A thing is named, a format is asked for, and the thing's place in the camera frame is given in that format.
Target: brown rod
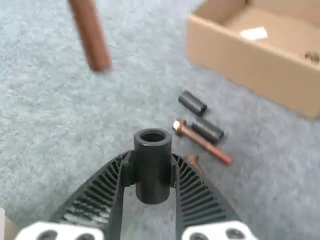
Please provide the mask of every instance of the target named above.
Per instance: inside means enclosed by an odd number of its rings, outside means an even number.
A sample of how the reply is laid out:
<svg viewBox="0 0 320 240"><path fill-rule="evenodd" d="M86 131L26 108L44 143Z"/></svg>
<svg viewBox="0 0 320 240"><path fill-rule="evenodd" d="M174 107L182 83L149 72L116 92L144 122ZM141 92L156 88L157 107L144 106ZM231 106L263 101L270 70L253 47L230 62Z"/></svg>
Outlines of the brown rod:
<svg viewBox="0 0 320 240"><path fill-rule="evenodd" d="M92 71L103 72L112 67L94 0L68 0L87 63Z"/></svg>

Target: hex bolt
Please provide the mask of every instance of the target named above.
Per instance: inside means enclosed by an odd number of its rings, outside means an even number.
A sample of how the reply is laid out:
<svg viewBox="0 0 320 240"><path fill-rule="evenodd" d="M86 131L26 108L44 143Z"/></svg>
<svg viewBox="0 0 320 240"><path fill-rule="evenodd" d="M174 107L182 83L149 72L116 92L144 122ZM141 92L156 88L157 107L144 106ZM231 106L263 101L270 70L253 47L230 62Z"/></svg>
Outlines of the hex bolt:
<svg viewBox="0 0 320 240"><path fill-rule="evenodd" d="M204 174L204 171L202 170L201 166L199 165L199 156L194 154L189 154L183 158L188 164L190 164L195 169L198 169L198 171L201 174Z"/></svg>
<svg viewBox="0 0 320 240"><path fill-rule="evenodd" d="M232 158L221 151L219 148L208 142L202 136L195 133L192 129L187 127L187 121L184 119L177 119L173 122L172 129L177 135L184 135L191 139L193 142L199 144L206 151L216 156L226 165L231 165L233 163Z"/></svg>

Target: white plastic piece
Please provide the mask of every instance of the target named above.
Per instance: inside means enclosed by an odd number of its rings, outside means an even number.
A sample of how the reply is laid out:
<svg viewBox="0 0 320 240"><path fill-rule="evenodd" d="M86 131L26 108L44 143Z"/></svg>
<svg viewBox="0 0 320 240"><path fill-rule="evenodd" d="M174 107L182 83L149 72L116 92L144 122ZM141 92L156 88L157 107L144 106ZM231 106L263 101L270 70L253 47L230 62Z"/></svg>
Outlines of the white plastic piece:
<svg viewBox="0 0 320 240"><path fill-rule="evenodd" d="M240 36L251 41L257 41L261 39L266 39L268 37L268 33L263 26L260 26L256 28L242 30L240 32Z"/></svg>
<svg viewBox="0 0 320 240"><path fill-rule="evenodd" d="M240 231L244 238L229 238L227 235L228 230ZM192 235L202 234L206 236L203 240L232 240L232 239L243 239L243 240L258 240L250 231L247 225L240 221L225 221L213 224L204 224L197 226L187 227L183 234L182 240L192 240Z"/></svg>
<svg viewBox="0 0 320 240"><path fill-rule="evenodd" d="M51 222L36 222L22 229L15 240L37 240L42 233L52 230L57 233L55 240L76 240L83 234L92 235L94 240L105 240L100 229Z"/></svg>

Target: white paper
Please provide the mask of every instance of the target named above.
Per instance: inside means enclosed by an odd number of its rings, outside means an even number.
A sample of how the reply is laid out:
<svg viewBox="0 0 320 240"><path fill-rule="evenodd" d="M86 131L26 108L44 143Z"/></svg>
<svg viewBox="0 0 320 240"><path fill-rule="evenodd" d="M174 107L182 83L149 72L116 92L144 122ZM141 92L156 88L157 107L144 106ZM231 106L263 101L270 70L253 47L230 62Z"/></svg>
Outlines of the white paper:
<svg viewBox="0 0 320 240"><path fill-rule="evenodd" d="M256 28L242 30L240 32L240 36L251 41L257 41L261 39L266 39L268 37L268 33L263 26L260 26Z"/></svg>

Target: bolt head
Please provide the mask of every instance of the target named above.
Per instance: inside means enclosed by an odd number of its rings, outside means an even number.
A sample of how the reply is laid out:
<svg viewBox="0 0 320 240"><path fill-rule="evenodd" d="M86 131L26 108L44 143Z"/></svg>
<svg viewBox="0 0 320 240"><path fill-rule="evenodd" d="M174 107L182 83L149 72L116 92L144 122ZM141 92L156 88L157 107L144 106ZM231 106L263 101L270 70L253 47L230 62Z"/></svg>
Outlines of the bolt head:
<svg viewBox="0 0 320 240"><path fill-rule="evenodd" d="M182 127L187 124L187 121L184 119L177 119L173 122L172 129L176 134L182 133Z"/></svg>

